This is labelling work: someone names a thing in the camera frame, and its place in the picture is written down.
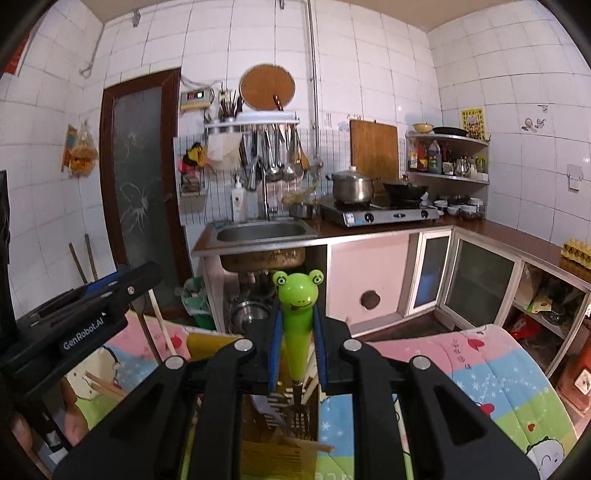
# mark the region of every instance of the brown door frame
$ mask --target brown door frame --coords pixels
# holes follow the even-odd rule
[[[193,276],[187,237],[180,223],[175,177],[173,138],[177,133],[178,91],[181,69],[166,70],[119,83],[103,92],[100,115],[100,192],[103,197],[103,210],[111,252],[118,264],[129,265],[125,253],[125,243],[119,209],[115,196],[115,168],[113,165],[113,112],[117,99],[155,87],[162,87],[160,110],[160,154],[163,195],[166,200],[166,214],[170,241],[173,245],[174,263],[178,282]]]

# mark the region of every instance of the gas stove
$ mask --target gas stove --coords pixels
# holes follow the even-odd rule
[[[329,222],[347,227],[439,218],[437,209],[433,207],[421,207],[416,204],[392,206],[378,201],[355,205],[323,203],[320,205],[320,215]]]

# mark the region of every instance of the black pan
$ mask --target black pan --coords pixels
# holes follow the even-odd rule
[[[401,181],[396,183],[382,182],[386,192],[390,198],[396,200],[420,200],[429,187],[416,186],[409,181]]]
[[[467,130],[456,127],[435,127],[433,133],[436,135],[457,135],[458,137],[466,137],[468,135]]]

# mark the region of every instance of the countertop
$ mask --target countertop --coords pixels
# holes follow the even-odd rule
[[[563,270],[567,276],[573,275],[587,284],[591,290],[591,271],[581,265],[570,261],[560,255],[560,247],[551,244],[545,240],[521,232],[514,228],[500,225],[489,220],[461,220],[457,217],[445,215],[438,220],[425,222],[406,222],[392,223],[390,225],[370,225],[347,228],[320,218],[307,220],[317,232],[318,237],[302,241],[282,242],[281,248],[311,247],[313,245],[326,245],[339,243],[343,241],[353,241],[362,239],[366,236],[388,235],[389,233],[417,233],[422,231],[436,231],[449,227],[461,228],[471,233],[481,235],[495,242],[509,246],[518,253],[524,254],[538,262],[547,265],[553,269]],[[209,224],[195,243],[191,252],[195,256],[237,254],[250,251],[265,251],[279,248],[278,243],[232,246],[232,247],[213,247],[209,245],[209,240],[213,233],[214,226]]]

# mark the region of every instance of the egg carton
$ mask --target egg carton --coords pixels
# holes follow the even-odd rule
[[[591,245],[586,242],[571,238],[564,243],[560,255],[591,270]]]

